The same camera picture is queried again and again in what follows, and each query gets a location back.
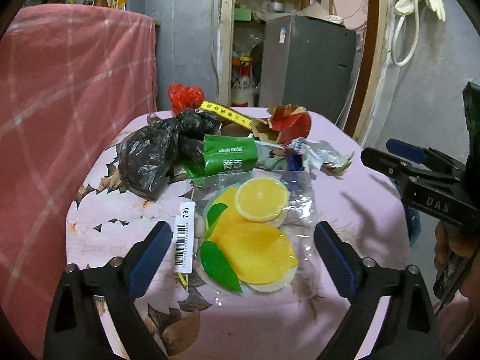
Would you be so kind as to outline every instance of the wooden door frame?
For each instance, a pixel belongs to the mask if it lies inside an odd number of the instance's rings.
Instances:
[[[223,105],[230,104],[234,1],[220,0],[217,102]],[[386,58],[384,47],[386,17],[387,0],[368,0],[367,26],[358,82],[344,128],[344,132],[357,141],[362,139],[368,127],[382,65]]]
[[[387,0],[368,0],[365,42],[360,63],[357,87],[346,119],[344,132],[361,142],[374,108],[374,98],[386,60]]]

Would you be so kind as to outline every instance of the table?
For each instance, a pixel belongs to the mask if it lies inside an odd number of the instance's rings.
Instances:
[[[242,108],[248,116],[265,117],[263,108]],[[165,119],[171,112],[157,112]],[[335,125],[310,112],[309,139],[326,140],[340,153],[355,152],[351,167],[340,178],[313,172],[313,189],[319,220],[328,221],[339,237],[360,256],[381,266],[403,269],[409,240],[404,209],[387,177],[365,168],[361,148]],[[81,269],[103,266],[114,256],[124,256],[143,240],[158,220],[171,226],[190,181],[171,184],[157,202],[148,202],[123,187],[115,162],[115,145],[146,125],[146,115],[129,123],[99,157],[74,202],[66,221],[67,262]],[[220,307],[205,295],[201,282],[190,291],[174,279],[171,250],[160,265],[146,295],[137,299],[142,319],[155,339],[175,359],[315,359],[338,328],[350,304],[341,298],[320,258],[316,262],[319,292],[289,304],[257,307]],[[116,334],[107,316],[107,305],[98,300],[101,319],[110,341]],[[383,299],[358,357],[369,353],[385,315]],[[114,344],[123,354],[121,344]]]

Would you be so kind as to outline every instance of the blue gripper pad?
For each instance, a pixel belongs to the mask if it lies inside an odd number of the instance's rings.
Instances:
[[[129,296],[132,300],[145,295],[172,242],[173,233],[168,223],[159,222],[157,226],[162,228],[131,270]]]
[[[338,238],[327,222],[317,224],[313,240],[339,295],[353,302],[361,279],[357,253]]]
[[[391,154],[416,162],[417,164],[425,164],[427,162],[427,154],[421,147],[410,145],[397,139],[389,139],[386,144],[387,150]]]

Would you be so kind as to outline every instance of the pot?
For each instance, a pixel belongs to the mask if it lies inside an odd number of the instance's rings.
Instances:
[[[283,1],[270,1],[270,9],[273,12],[285,12],[285,3]]]

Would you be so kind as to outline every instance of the packaged lemon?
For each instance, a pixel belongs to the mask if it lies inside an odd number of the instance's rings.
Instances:
[[[268,304],[291,303],[318,293],[321,263],[309,174],[255,169],[195,185],[193,266],[207,302],[251,307],[266,298]]]

